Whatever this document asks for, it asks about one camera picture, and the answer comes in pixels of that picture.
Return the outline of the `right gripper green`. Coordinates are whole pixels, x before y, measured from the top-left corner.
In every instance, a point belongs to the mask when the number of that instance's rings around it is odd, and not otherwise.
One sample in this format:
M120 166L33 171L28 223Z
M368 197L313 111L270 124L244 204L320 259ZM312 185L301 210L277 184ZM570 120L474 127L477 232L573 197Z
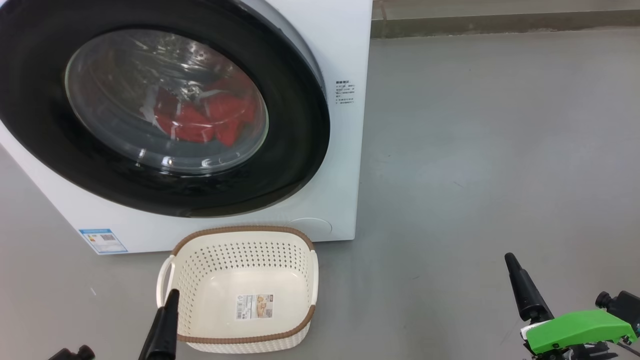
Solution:
M520 330L532 360L613 360L609 344L633 351L638 330L601 309L583 310L554 318L528 271L514 253L504 255L518 314L530 325Z

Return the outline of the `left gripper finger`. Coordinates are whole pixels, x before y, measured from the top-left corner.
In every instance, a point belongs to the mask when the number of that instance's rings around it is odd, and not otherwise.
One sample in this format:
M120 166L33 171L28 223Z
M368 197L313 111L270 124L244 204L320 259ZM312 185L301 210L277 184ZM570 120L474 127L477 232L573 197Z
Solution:
M176 360L179 296L179 290L172 289L165 304L157 309L139 360Z

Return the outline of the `red and white garment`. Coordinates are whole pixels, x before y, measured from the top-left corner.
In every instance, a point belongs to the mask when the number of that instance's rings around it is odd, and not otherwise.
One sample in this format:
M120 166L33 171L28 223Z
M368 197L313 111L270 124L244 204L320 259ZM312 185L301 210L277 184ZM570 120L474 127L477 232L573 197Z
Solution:
M246 127L256 123L258 94L246 75L218 79L194 100L180 100L159 88L153 114L158 128L170 139L197 144L218 141L231 147Z

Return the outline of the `cream perforated laundry basket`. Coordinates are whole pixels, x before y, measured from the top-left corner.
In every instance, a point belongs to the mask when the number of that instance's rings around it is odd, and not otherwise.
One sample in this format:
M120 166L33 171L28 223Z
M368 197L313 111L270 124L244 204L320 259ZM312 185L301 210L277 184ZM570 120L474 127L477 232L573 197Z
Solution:
M156 303L180 293L177 339L204 352L257 354L298 346L311 327L319 262L295 228L208 228L180 240L158 272ZM274 294L273 317L235 320L236 296Z

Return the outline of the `printed instruction label sticker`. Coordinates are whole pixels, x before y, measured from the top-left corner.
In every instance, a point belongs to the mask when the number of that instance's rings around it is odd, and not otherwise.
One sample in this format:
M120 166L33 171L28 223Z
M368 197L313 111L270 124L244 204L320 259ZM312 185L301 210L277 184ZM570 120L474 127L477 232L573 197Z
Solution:
M272 293L240 294L236 296L235 320L272 319L274 316L274 300L275 296Z

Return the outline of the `white front-load washing machine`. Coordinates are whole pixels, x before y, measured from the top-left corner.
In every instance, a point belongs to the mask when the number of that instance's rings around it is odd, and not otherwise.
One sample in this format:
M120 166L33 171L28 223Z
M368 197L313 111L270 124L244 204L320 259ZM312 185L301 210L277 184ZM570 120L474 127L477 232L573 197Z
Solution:
M311 238L314 242L354 239L373 0L237 1L290 35L304 57L317 66L330 120L327 151L317 172L291 196L258 210L212 218L162 215L77 187L25 150L0 121L0 145L80 237L79 230L110 229L128 253L164 252L201 230L288 227L288 222L308 217L325 220L333 227L329 238Z

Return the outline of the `blue energy label sticker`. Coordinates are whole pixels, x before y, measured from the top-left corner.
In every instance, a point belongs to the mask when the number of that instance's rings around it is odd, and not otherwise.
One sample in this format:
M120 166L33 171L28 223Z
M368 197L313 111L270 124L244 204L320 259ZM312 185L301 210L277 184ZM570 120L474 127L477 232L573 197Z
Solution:
M80 229L78 232L99 255L128 253L126 247L109 228Z

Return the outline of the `white round filter cover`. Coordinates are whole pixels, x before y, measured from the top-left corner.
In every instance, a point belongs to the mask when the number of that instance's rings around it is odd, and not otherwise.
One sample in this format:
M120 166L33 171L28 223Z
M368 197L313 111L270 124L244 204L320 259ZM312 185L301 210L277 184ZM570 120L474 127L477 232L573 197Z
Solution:
M331 223L320 218L298 218L289 221L286 224L287 227L301 231L310 239L315 241L322 241L322 239L329 239L333 227Z

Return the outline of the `grey concrete kerb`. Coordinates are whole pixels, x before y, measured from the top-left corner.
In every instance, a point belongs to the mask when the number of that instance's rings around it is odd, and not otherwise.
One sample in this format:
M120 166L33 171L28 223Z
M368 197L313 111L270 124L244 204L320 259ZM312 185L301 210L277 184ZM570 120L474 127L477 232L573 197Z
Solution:
M375 19L371 39L579 32L640 28L640 9Z

